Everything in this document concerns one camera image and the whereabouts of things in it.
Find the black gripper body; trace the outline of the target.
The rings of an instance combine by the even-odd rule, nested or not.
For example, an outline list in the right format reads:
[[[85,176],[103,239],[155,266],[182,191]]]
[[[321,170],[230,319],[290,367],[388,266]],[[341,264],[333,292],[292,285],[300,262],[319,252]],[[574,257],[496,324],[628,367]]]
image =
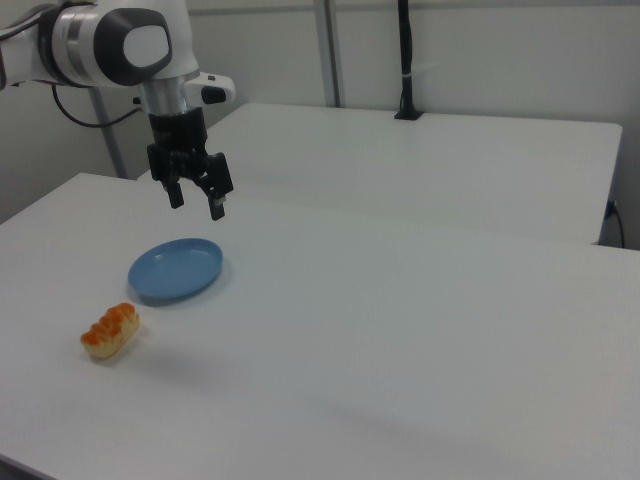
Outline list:
[[[149,114],[148,117],[154,141],[147,147],[147,154],[155,181],[162,186],[165,182],[179,183],[181,179],[196,184],[202,176],[217,176],[228,181],[228,193],[233,191],[226,157],[222,153],[209,154],[206,150],[208,134],[201,108],[176,115]]]

